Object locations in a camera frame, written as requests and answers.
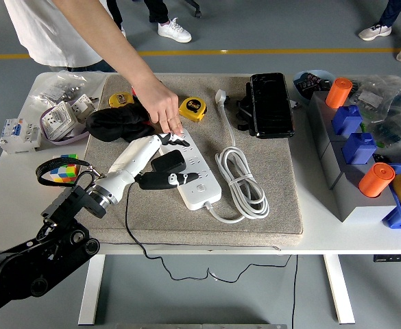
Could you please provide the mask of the person's left hand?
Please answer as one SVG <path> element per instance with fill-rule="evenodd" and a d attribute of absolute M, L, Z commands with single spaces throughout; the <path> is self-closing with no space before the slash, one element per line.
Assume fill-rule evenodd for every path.
<path fill-rule="evenodd" d="M 149 113 L 153 123 L 158 123 L 164 133 L 182 133 L 178 96 L 156 78 L 137 82 L 136 95 Z"/>

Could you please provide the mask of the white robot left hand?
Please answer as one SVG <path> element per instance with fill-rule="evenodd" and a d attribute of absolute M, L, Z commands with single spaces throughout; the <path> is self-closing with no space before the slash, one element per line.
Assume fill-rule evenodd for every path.
<path fill-rule="evenodd" d="M 118 204 L 126 186 L 135 182 L 143 190 L 165 190 L 198 179 L 197 173 L 141 173 L 160 146 L 168 144 L 189 145 L 183 138 L 172 133 L 154 134 L 132 141 L 115 160 L 105 177 L 95 182 L 90 194 L 100 197 L 107 204 Z"/>

